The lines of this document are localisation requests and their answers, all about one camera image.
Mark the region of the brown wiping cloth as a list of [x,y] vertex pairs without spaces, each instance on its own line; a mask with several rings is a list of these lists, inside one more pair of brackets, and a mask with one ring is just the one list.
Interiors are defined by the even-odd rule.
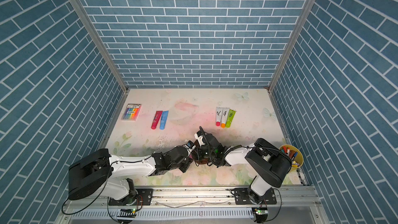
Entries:
[[192,151],[192,158],[195,161],[197,166],[206,164],[208,159],[205,157],[206,153],[202,150],[200,145],[195,144],[195,147]]

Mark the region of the blue toothpaste tube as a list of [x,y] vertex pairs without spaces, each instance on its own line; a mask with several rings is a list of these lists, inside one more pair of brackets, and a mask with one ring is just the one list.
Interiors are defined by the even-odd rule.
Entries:
[[165,125],[167,122],[167,118],[169,115],[169,111],[163,111],[162,115],[161,115],[161,119],[160,119],[160,130],[164,130],[165,129]]

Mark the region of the red toothpaste tube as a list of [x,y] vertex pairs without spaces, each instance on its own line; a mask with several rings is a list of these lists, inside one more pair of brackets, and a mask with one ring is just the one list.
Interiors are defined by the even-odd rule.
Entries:
[[152,124],[151,124],[151,128],[153,130],[155,130],[157,128],[157,125],[158,125],[158,123],[159,123],[159,121],[161,119],[162,114],[163,114],[163,111],[156,111],[155,112],[155,115],[154,115],[154,118],[153,118],[153,121],[152,121]]

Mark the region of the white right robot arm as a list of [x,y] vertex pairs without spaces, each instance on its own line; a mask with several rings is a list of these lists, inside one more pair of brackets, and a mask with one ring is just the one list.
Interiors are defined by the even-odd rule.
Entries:
[[196,148],[192,156],[196,163],[218,168],[248,164],[255,170],[257,176],[248,189],[253,197],[263,197],[271,188],[281,187],[292,169],[292,160],[288,155],[263,138],[250,145],[227,147],[203,130],[198,131],[194,137]]

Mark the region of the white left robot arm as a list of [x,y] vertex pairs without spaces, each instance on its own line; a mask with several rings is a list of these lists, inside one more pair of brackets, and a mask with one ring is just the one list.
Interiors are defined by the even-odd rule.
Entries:
[[175,169],[184,173],[193,162],[190,155],[194,149],[189,142],[145,157],[120,157],[107,148],[99,149],[69,167],[68,199],[81,200],[101,189],[101,196],[122,200],[135,194],[130,176],[158,176]]

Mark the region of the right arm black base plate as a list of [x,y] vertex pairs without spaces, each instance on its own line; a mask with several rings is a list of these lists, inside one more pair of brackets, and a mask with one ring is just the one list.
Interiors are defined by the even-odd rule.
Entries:
[[236,205],[275,205],[277,204],[273,188],[269,189],[264,195],[257,195],[250,188],[235,188],[230,191],[233,195]]

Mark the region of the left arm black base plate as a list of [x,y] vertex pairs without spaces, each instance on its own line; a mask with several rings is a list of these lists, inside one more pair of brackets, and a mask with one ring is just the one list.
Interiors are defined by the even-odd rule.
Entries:
[[108,205],[110,206],[132,206],[137,207],[147,206],[151,204],[153,189],[152,188],[139,188],[134,196],[128,195],[121,200],[110,198]]

